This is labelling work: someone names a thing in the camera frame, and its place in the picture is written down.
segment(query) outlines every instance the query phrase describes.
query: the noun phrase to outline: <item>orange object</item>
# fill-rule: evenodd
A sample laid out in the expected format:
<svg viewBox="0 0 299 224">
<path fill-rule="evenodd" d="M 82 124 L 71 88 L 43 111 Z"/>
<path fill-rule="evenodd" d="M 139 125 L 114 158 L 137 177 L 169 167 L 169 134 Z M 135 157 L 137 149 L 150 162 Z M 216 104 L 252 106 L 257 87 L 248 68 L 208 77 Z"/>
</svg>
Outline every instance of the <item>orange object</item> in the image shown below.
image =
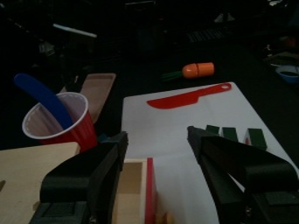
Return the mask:
<svg viewBox="0 0 299 224">
<path fill-rule="evenodd" d="M 212 62 L 193 63 L 184 67 L 182 74 L 186 79 L 197 79 L 214 75 L 216 67 Z"/>
</svg>

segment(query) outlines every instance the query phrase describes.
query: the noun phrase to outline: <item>red cup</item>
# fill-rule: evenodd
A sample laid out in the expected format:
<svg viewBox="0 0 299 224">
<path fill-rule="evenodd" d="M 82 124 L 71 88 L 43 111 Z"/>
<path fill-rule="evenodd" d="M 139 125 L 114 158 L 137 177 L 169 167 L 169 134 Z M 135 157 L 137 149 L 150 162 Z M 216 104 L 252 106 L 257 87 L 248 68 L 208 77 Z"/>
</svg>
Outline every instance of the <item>red cup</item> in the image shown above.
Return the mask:
<svg viewBox="0 0 299 224">
<path fill-rule="evenodd" d="M 70 111 L 74 124 L 63 129 L 49 109 L 38 103 L 23 119 L 23 133 L 42 144 L 78 142 L 83 152 L 99 143 L 89 99 L 83 94 L 73 92 L 61 93 L 58 97 Z"/>
</svg>

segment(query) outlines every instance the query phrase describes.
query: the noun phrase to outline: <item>wooden board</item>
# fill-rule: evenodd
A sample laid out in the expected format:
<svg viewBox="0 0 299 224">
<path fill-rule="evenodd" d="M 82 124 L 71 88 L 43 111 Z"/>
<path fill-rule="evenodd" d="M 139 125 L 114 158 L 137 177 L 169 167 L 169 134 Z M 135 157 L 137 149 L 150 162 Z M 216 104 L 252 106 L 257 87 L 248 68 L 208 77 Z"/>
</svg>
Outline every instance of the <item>wooden board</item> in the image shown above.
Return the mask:
<svg viewBox="0 0 299 224">
<path fill-rule="evenodd" d="M 41 200 L 47 173 L 79 153 L 78 143 L 0 150 L 0 223 L 27 224 Z"/>
<path fill-rule="evenodd" d="M 127 159 L 125 162 L 113 224 L 155 224 L 155 173 L 151 158 Z"/>
<path fill-rule="evenodd" d="M 240 87 L 234 82 L 232 85 L 229 92 L 206 95 L 198 103 L 174 109 L 153 108 L 146 101 L 205 87 L 125 99 L 122 130 L 127 131 L 130 139 L 126 157 L 154 158 L 159 208 L 173 212 L 177 223 L 220 223 L 210 188 L 188 142 L 189 126 L 202 129 L 208 125 L 236 127 L 241 142 L 248 128 L 262 129 L 268 151 L 294 165 Z"/>
<path fill-rule="evenodd" d="M 81 93 L 89 98 L 89 112 L 94 123 L 99 119 L 115 78 L 114 73 L 91 73 L 85 81 Z"/>
</svg>

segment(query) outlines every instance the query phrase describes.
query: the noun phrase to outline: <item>wooden cutting board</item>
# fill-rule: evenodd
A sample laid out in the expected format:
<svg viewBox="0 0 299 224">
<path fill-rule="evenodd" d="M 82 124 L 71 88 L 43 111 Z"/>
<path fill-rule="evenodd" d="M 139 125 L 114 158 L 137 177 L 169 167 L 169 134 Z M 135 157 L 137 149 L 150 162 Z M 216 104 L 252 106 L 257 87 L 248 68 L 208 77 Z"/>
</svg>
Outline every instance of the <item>wooden cutting board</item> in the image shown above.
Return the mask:
<svg viewBox="0 0 299 224">
<path fill-rule="evenodd" d="M 294 165 L 240 87 L 234 82 L 232 85 L 229 92 L 206 95 L 197 104 L 174 109 L 153 108 L 146 101 L 206 87 L 125 99 L 122 130 L 129 133 L 126 157 L 154 158 L 159 209 L 173 212 L 177 223 L 220 223 L 202 168 L 188 142 L 189 126 L 202 129 L 208 125 L 236 127 L 241 142 L 245 141 L 249 128 L 262 129 L 268 151 Z"/>
<path fill-rule="evenodd" d="M 79 151 L 78 143 L 0 150 L 0 224 L 30 223 L 45 176 Z"/>
</svg>

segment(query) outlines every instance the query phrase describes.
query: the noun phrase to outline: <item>dark background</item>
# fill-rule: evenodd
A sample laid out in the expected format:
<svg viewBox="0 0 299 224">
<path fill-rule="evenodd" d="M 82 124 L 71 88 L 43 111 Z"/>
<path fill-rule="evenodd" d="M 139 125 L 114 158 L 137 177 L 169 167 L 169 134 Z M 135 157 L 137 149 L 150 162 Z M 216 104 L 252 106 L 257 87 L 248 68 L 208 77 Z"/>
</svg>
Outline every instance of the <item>dark background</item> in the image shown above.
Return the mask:
<svg viewBox="0 0 299 224">
<path fill-rule="evenodd" d="M 39 145 L 22 131 L 25 115 L 37 101 L 15 86 L 18 73 L 33 75 L 55 93 L 71 84 L 74 75 L 115 73 L 95 125 L 99 135 L 121 131 L 125 97 L 234 81 L 299 165 L 298 86 L 286 84 L 264 61 L 274 53 L 298 53 L 297 44 L 281 41 L 298 36 L 296 1 L 276 7 L 258 0 L 131 2 L 0 1 L 0 150 Z M 226 12 L 236 20 L 216 24 Z M 93 49 L 87 48 L 91 39 L 78 41 L 53 24 L 97 33 Z M 53 49 L 42 52 L 46 44 Z M 205 61 L 216 63 L 213 77 L 161 81 L 162 74 Z"/>
</svg>

